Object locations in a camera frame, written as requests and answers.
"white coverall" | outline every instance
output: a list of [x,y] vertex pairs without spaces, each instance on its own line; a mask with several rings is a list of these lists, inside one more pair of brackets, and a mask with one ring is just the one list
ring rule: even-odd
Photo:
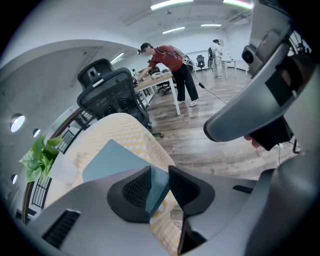
[[213,74],[215,78],[222,77],[222,51],[220,45],[217,43],[213,43],[211,46],[213,50]]

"wooden handrail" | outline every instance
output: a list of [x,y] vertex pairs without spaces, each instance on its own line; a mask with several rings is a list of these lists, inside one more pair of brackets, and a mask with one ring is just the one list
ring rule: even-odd
[[[66,120],[63,121],[63,123],[55,130],[55,132],[51,135],[50,139],[60,136],[66,128],[71,124],[72,121],[74,121],[83,110],[81,108],[78,108],[76,111],[74,111]],[[22,203],[22,213],[21,213],[21,220],[22,223],[26,224],[28,219],[28,210],[29,210],[29,203],[32,193],[32,188],[34,187],[34,181],[29,182],[26,184],[24,196],[23,196],[23,203]]]

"green plant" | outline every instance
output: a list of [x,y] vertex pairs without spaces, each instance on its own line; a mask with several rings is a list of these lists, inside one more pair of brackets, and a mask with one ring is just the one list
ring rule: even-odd
[[56,160],[59,150],[56,149],[63,141],[63,138],[56,137],[48,139],[45,145],[45,136],[39,138],[33,143],[32,148],[26,153],[21,160],[26,168],[26,182],[34,182],[40,178],[41,173],[47,177],[54,161]]

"floor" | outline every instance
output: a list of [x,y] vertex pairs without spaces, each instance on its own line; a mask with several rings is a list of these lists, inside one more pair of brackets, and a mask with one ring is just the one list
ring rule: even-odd
[[[229,68],[228,79],[213,78],[208,71],[197,72],[196,76],[205,88],[224,102],[231,101],[250,81],[242,70],[237,71],[237,78],[233,77],[234,70]],[[225,103],[208,91],[198,86],[193,77],[199,95],[196,106],[189,107],[190,97],[186,92],[186,101],[180,104],[181,115],[177,116],[173,106],[171,93],[163,92],[156,96],[147,109],[152,121],[154,132],[161,132],[164,138],[156,138],[169,153],[177,166],[216,175],[255,179],[263,170],[275,168],[280,162],[292,157],[293,145],[286,142],[283,148],[274,147],[270,151],[254,148],[243,137],[229,142],[213,142],[203,131],[204,123]]]

